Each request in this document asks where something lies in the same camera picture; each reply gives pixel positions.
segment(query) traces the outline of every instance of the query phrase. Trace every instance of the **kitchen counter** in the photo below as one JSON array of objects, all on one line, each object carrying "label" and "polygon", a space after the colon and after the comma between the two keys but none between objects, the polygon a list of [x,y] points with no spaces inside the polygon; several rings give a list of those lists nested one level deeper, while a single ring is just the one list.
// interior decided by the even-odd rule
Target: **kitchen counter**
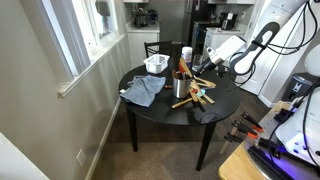
[{"label": "kitchen counter", "polygon": [[221,30],[221,28],[207,28],[207,30],[213,34],[243,35],[245,33],[241,30]]},{"label": "kitchen counter", "polygon": [[133,22],[130,21],[126,24],[128,33],[160,33],[160,25],[148,24],[147,27],[137,28],[134,26]]}]

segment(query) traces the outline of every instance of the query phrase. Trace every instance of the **stainless steel cup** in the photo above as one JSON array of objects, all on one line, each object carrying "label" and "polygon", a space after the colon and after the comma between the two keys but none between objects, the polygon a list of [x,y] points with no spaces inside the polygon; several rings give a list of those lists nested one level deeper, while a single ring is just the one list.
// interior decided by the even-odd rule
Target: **stainless steel cup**
[{"label": "stainless steel cup", "polygon": [[173,77],[173,95],[177,98],[186,98],[189,94],[191,79],[176,79]]}]

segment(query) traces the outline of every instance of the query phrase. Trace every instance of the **refrigerator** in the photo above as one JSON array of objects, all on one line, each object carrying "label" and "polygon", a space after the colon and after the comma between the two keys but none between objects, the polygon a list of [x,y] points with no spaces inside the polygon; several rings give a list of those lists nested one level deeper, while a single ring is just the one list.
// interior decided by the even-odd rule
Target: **refrigerator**
[{"label": "refrigerator", "polygon": [[207,0],[185,0],[182,43],[191,46],[194,21],[208,21],[214,5],[207,4]]}]

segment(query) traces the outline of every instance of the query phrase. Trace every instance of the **white container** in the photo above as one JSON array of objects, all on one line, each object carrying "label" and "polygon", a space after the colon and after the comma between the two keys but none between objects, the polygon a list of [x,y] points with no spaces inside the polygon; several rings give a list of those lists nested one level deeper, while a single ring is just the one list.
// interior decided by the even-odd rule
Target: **white container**
[{"label": "white container", "polygon": [[168,67],[168,60],[170,56],[163,54],[154,54],[143,62],[146,64],[148,72],[153,74],[159,74]]},{"label": "white container", "polygon": [[186,62],[187,66],[191,68],[192,47],[183,47],[181,52],[181,57]]}]

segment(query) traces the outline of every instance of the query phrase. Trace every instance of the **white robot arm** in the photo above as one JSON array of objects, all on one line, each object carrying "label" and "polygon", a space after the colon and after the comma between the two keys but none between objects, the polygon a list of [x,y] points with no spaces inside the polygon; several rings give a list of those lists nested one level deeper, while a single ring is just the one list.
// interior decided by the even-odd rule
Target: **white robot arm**
[{"label": "white robot arm", "polygon": [[[294,13],[308,0],[271,0],[269,5],[261,14],[258,27],[262,27],[259,34],[251,42],[246,51],[230,62],[230,72],[234,75],[247,74],[253,67],[254,61],[272,41],[279,30],[287,23]],[[204,71],[214,69],[233,54],[245,46],[242,38],[233,36],[225,41],[214,51],[208,48],[209,59],[196,73],[200,76]]]}]

